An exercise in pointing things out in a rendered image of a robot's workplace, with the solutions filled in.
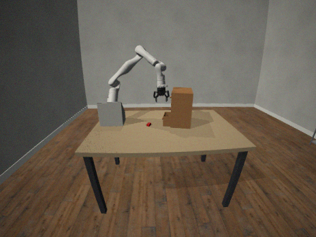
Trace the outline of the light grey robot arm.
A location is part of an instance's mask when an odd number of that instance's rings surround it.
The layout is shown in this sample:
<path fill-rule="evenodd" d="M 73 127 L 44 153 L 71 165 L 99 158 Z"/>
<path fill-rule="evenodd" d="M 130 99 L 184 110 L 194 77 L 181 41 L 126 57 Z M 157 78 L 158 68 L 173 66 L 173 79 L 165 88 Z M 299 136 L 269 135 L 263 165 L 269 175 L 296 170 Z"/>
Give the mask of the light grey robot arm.
<path fill-rule="evenodd" d="M 162 74 L 163 71 L 166 70 L 166 65 L 162 63 L 161 61 L 158 61 L 155 57 L 153 57 L 151 54 L 149 54 L 143 46 L 137 46 L 135 49 L 136 56 L 128 60 L 124 63 L 124 65 L 111 77 L 108 84 L 114 88 L 111 88 L 109 90 L 109 97 L 107 102 L 115 102 L 118 101 L 118 91 L 120 88 L 120 81 L 117 80 L 118 77 L 127 74 L 130 72 L 130 70 L 135 66 L 135 64 L 140 61 L 143 57 L 152 65 L 155 67 L 156 75 L 157 75 L 157 88 L 160 87 L 168 87 L 167 84 L 165 84 L 165 75 Z M 139 57 L 140 56 L 140 57 Z M 160 86 L 163 85 L 163 86 Z"/>

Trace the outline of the brown wooden chest of drawers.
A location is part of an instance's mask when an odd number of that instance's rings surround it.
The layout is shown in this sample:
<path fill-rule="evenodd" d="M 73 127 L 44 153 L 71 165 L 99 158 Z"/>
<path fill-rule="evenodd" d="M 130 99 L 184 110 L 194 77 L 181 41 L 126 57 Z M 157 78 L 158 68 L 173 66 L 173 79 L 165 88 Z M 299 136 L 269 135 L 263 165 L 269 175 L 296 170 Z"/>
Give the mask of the brown wooden chest of drawers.
<path fill-rule="evenodd" d="M 171 120 L 172 128 L 191 128 L 191 115 L 193 106 L 192 88 L 174 87 L 171 99 Z"/>

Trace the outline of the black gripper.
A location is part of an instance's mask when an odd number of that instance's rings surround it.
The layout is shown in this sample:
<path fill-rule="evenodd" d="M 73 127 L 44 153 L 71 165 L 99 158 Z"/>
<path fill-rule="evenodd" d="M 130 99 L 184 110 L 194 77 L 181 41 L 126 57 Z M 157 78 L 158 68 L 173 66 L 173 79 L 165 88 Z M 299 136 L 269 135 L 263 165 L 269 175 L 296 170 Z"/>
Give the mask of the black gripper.
<path fill-rule="evenodd" d="M 156 93 L 157 93 L 157 96 L 155 96 Z M 167 93 L 168 96 L 165 93 Z M 157 102 L 158 96 L 164 96 L 164 95 L 166 96 L 165 101 L 167 102 L 168 97 L 170 96 L 169 91 L 165 91 L 165 87 L 157 88 L 157 91 L 154 91 L 153 97 L 155 98 L 155 101 Z"/>

